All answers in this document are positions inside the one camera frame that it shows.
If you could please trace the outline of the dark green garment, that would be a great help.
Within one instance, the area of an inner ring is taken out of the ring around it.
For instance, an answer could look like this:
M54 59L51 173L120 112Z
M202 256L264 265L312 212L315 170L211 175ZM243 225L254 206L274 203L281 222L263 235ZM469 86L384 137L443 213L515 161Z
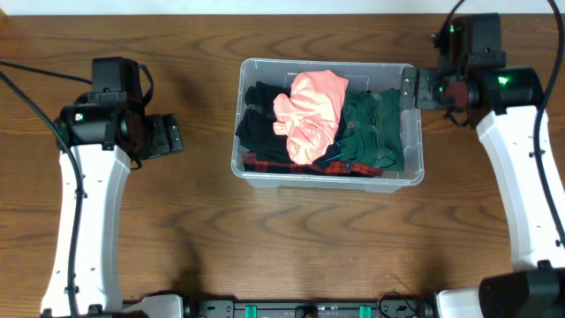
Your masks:
M339 144L342 159L382 170L403 171L400 91L348 93Z

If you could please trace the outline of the red plaid flannel shirt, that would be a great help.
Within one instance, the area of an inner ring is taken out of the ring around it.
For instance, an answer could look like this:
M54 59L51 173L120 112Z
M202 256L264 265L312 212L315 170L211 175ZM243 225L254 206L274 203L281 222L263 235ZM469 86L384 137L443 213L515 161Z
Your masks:
M381 177L384 173L384 171L380 168L367 166L362 163L349 163L342 161L333 161L328 165L319 165L316 163L307 165L278 163L259 160L253 153L243 156L243 164L246 171L260 173L307 174L355 178L377 178Z

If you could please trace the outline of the black garment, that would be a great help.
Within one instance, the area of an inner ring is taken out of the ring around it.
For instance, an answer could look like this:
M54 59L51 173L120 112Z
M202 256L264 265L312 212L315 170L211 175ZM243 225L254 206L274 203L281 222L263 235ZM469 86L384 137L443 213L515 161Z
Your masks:
M235 135L240 145L260 161L292 163L287 150L287 137L275 134L273 128L276 121L274 99L280 94L289 96L290 89L261 81L249 87L244 96L247 108Z

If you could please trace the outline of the pink garment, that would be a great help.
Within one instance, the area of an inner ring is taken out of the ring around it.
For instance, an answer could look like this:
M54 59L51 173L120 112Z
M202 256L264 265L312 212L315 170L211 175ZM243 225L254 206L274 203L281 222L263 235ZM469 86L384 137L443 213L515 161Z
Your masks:
M330 70L301 72L290 95L274 99L277 135L287 137L292 162L311 164L334 142L349 81Z

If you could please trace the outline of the dark navy taped garment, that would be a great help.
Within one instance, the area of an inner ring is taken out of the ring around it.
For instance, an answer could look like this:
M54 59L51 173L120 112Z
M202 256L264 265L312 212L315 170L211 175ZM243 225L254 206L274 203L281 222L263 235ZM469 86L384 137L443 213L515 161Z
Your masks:
M342 117L340 119L338 129L335 134L334 142L330 146L328 146L326 153L323 156L319 157L314 162L314 164L318 165L323 170L325 170L332 162L340 160L340 158L343 156L341 147L342 147L343 134L346 130L346 127L347 127L346 121Z

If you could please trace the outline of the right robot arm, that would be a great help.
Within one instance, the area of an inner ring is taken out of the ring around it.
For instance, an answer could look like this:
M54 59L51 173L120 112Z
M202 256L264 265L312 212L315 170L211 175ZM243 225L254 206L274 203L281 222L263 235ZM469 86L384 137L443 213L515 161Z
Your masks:
M446 18L433 45L434 68L403 73L403 94L447 120L464 114L485 148L500 190L511 248L510 273L471 288L437 292L424 317L561 317L564 314L564 189L530 67L507 67L501 18Z

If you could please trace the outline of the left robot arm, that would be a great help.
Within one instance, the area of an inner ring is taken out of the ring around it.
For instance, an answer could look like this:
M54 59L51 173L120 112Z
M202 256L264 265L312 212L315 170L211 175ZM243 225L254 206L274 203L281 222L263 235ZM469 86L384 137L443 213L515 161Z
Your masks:
M126 305L118 282L117 242L127 178L143 161L183 152L173 114L148 115L148 69L124 57L96 58L92 89L62 108L63 181L56 256L42 317L181 317L183 299L157 292Z

